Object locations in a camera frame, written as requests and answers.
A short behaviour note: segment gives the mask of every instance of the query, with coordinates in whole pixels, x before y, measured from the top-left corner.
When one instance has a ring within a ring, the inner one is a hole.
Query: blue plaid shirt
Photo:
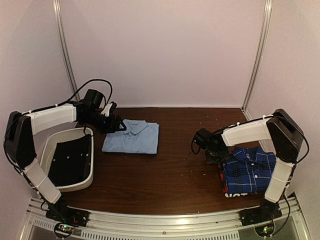
[[[235,147],[230,159],[222,166],[229,194],[265,192],[276,165],[276,156],[261,147]]]

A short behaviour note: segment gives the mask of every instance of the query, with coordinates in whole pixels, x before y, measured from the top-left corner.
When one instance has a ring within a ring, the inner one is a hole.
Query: white plastic bin
[[[85,189],[90,186],[94,179],[94,138],[93,138],[93,131],[90,128],[85,129],[86,134],[92,135],[91,137],[91,163],[90,163],[90,173],[89,176],[82,182],[67,185],[67,186],[58,186],[57,188],[61,192],[72,192],[81,189]],[[63,143],[67,141],[76,140],[82,138],[84,136],[84,128],[73,128],[68,129],[60,132],[56,132],[52,134],[46,141],[43,153],[41,156],[40,166],[42,167],[43,171],[46,175],[49,174],[51,162],[54,157],[54,153],[57,147],[57,143]]]

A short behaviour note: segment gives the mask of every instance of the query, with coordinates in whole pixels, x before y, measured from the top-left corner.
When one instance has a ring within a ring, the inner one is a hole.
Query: vertical metal pole
[[[60,0],[53,0],[53,11],[54,11],[54,16],[55,16],[59,41],[60,41],[60,45],[61,45],[64,66],[66,69],[67,76],[69,78],[72,92],[75,93],[78,90],[78,87],[77,87],[77,84],[75,81],[74,72],[72,70],[72,66],[71,66],[71,62],[70,62],[70,56],[69,56],[69,52],[68,52],[65,31],[64,31],[64,25],[63,25],[61,9],[60,9]],[[77,101],[80,100],[80,96],[78,93],[74,97],[75,97],[75,100],[77,100]]]
[[[256,56],[255,56],[255,61],[254,61],[251,77],[250,77],[249,86],[248,86],[248,89],[247,89],[247,92],[246,92],[246,95],[244,98],[244,102],[243,102],[243,105],[241,108],[243,112],[245,112],[247,110],[249,100],[251,98],[251,95],[252,95],[252,92],[253,92],[257,77],[258,77],[258,72],[259,72],[259,68],[260,68],[260,64],[261,64],[261,60],[262,60],[262,54],[265,49],[267,36],[268,36],[268,32],[269,32],[271,13],[272,13],[272,0],[265,0],[258,49],[256,51]]]

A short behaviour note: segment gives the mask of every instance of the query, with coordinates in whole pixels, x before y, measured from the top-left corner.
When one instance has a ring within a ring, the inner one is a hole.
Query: folded shirt
[[[156,154],[158,150],[159,125],[144,120],[123,120],[126,131],[109,133],[102,151],[108,153]]]
[[[276,165],[276,156],[261,147],[235,147],[222,166],[223,179],[229,194],[265,192]]]

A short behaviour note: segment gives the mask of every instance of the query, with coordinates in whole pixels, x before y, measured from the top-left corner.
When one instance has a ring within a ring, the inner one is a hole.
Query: wooden table
[[[217,167],[190,144],[200,128],[215,131],[246,121],[238,108],[119,108],[122,119],[159,124],[157,155],[104,153],[105,135],[94,136],[94,177],[86,189],[68,192],[70,206],[125,214],[208,213],[260,204],[263,195],[226,198]],[[258,142],[241,147],[256,147]]]

